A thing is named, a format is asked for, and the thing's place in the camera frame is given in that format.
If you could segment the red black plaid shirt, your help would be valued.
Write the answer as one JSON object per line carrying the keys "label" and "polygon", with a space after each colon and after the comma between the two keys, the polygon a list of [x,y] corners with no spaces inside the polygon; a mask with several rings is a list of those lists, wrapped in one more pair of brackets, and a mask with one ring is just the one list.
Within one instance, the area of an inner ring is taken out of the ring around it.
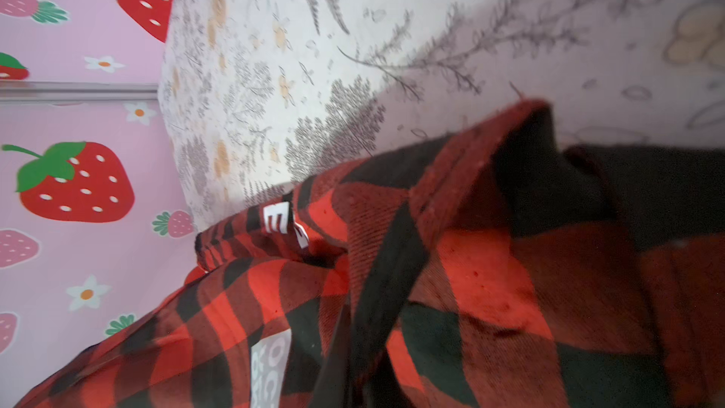
{"label": "red black plaid shirt", "polygon": [[526,100],[196,238],[24,407],[721,407],[724,153],[583,145]]}

